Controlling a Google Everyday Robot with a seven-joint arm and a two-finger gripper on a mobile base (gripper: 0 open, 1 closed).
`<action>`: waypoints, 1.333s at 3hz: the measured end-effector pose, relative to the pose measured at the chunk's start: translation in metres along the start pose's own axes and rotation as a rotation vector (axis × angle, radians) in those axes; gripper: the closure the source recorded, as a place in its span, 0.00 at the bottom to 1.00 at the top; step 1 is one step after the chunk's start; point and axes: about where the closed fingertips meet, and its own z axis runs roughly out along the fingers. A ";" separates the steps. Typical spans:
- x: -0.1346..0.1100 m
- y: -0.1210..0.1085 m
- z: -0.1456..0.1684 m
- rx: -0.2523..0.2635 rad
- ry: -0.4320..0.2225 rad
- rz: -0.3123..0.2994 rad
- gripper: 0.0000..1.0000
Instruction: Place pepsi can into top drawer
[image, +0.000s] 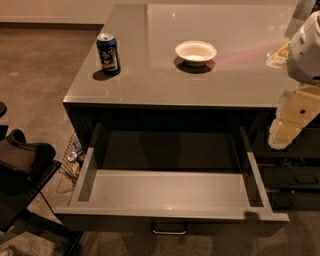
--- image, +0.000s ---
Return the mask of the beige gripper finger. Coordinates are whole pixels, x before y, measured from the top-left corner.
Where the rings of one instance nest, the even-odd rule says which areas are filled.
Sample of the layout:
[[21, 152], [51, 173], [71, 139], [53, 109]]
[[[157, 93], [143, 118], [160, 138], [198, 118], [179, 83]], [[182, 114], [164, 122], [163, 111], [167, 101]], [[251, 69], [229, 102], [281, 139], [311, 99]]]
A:
[[269, 129], [268, 144], [272, 149], [282, 150], [288, 147], [302, 129], [275, 119]]

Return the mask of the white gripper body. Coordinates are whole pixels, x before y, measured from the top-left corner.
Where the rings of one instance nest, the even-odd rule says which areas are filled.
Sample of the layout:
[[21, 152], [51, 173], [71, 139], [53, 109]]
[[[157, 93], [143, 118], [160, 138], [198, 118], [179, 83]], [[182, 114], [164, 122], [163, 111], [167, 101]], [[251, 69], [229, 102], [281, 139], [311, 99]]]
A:
[[299, 128], [306, 127], [320, 113], [320, 88], [304, 85], [285, 91], [279, 101], [279, 118]]

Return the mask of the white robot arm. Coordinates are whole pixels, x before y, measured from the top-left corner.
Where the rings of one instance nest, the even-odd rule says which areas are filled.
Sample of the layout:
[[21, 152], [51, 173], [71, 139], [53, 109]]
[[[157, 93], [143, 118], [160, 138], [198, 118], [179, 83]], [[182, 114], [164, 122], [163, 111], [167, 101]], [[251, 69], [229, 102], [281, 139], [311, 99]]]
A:
[[288, 76], [299, 83], [279, 98], [269, 129], [271, 148], [285, 149], [320, 114], [320, 11], [313, 12], [288, 46]]

